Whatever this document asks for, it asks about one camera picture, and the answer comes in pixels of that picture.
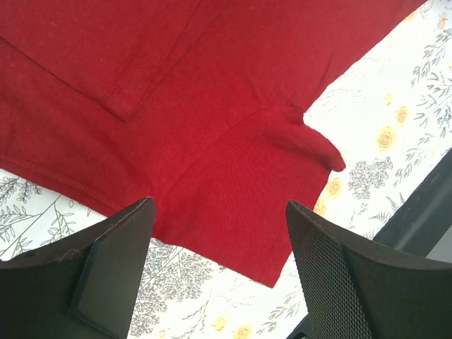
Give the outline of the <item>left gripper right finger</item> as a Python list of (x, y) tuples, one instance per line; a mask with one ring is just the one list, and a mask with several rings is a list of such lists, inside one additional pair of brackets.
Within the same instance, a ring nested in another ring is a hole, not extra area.
[(308, 338), (450, 338), (451, 264), (339, 227), (296, 201), (286, 207), (308, 310)]

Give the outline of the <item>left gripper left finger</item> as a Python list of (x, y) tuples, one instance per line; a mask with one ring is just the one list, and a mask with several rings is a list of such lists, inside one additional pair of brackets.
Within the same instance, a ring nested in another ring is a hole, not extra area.
[(142, 198), (1, 262), (1, 337), (126, 338), (155, 212)]

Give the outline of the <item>dark red t shirt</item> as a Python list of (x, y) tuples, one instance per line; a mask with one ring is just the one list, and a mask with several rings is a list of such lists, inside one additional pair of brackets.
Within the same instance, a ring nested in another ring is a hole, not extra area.
[(2, 1), (1, 167), (273, 287), (337, 148), (304, 113), (420, 1)]

